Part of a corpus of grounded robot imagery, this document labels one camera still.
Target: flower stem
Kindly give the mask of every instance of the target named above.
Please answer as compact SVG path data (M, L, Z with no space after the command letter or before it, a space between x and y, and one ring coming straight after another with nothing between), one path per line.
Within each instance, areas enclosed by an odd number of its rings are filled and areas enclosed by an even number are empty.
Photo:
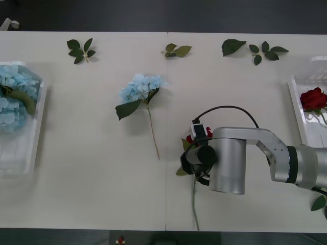
M86 53L84 50L83 50L83 53L84 53L84 56L85 56L86 62L88 63L87 53Z
M197 229L197 231L200 231L198 216L196 215L196 211L195 211L195 193L196 193L195 185L196 185L196 176L194 175L193 194L192 194L192 210L193 210L193 216L195 219L196 229Z
M323 114L321 114L321 117L322 117L323 122L327 125L326 119L325 119L325 117L323 116Z
M153 137L154 146L155 146L155 149L157 150L158 159L160 160L158 146L157 146L157 143L155 142L155 138L154 138L154 132L153 132L153 125L152 125L152 117L151 117L150 108L149 108L149 105L147 105L147 104L145 104L145 105L146 105L146 107L148 109L149 116L150 116L151 131L152 131L152 137Z

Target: rose stem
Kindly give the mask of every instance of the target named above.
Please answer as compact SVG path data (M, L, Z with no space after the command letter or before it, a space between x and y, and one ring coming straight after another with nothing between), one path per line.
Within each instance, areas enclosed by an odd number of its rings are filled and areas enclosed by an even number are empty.
M197 231L200 231L198 216L196 215L196 211L195 211L195 193L196 193L195 184L196 184L196 176L194 175L193 195L192 195L192 210L193 210L193 216L194 216L194 219L195 219L196 229L197 229Z
M323 116L323 114L321 114L321 117L322 117L323 122L327 125L326 119L325 119L325 117Z
M150 108L149 108L149 105L147 105L147 104L145 104L145 105L146 105L146 107L148 109L149 116L150 116L151 131L152 131L152 137L153 137L154 146L155 146L155 149L157 150L158 159L160 160L159 150L158 150L158 147L157 147L157 143L155 142L155 138L154 138L154 132L153 132L153 125L152 125L152 117L151 117Z

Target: leaf cluster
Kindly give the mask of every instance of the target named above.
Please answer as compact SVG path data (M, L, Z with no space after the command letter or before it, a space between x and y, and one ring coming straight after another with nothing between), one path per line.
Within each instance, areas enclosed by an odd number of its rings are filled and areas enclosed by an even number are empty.
M246 41L239 41L237 39L225 40L223 45L221 46L222 51L223 51L223 56L227 56L227 55L231 55L231 54L235 53L244 44L246 44ZM261 61L262 61L261 55L264 55L269 60L279 60L277 53L287 53L288 52L287 49L280 47L280 46L272 47L269 50L270 46L266 41L264 41L261 45L261 50L262 50L263 54L259 54L260 49L256 45L250 44L249 48L253 53L255 53L253 55L255 65L259 65L261 63Z
M253 53L256 54L256 55L254 55L254 64L259 65L262 61L261 54L259 54L259 48L253 44L250 44L249 48ZM280 47L280 46L272 47L270 50L269 50L269 48L270 48L269 43L264 41L261 45L261 50L263 52L262 55L265 55L265 57L268 60L272 60L272 61L279 60L279 56L277 53L287 53L288 52L287 49Z
M92 57L96 52L94 50L89 50L91 46L91 43L93 41L93 38L86 41L84 44L83 49L80 49L81 45L77 40L69 40L67 41L67 46L72 51L69 52L70 56L76 57L74 64L80 63L84 58L86 59L86 62L88 63L88 58Z
M179 48L175 49L177 45L170 43L166 46L166 51L163 51L162 53L165 53L165 57L179 57L183 58L185 57L191 50L191 46L180 46Z

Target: blue hydrangea bouquet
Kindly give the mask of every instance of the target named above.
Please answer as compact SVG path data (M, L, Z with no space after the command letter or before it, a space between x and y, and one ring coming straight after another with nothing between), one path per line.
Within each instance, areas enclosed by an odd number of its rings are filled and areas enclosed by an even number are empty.
M39 82L18 65L0 65L0 131L19 130L34 114Z
M127 86L119 92L119 96L122 99L122 104L116 106L116 113L119 120L131 115L137 110L140 104L143 104L147 108L150 116L154 146L157 150L159 159L159 150L155 142L149 103L158 93L159 89L167 84L168 83L164 81L161 76L145 76L144 74L136 74L134 75L132 82L128 83Z

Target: metal cylinder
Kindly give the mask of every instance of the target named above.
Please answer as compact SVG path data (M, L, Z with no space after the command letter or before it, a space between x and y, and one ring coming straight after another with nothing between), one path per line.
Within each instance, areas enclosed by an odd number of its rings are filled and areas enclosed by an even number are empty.
M210 171L209 189L244 194L246 141L220 138L214 139L212 146L218 155L218 163Z
M295 184L298 187L327 188L327 148L296 147L297 176Z

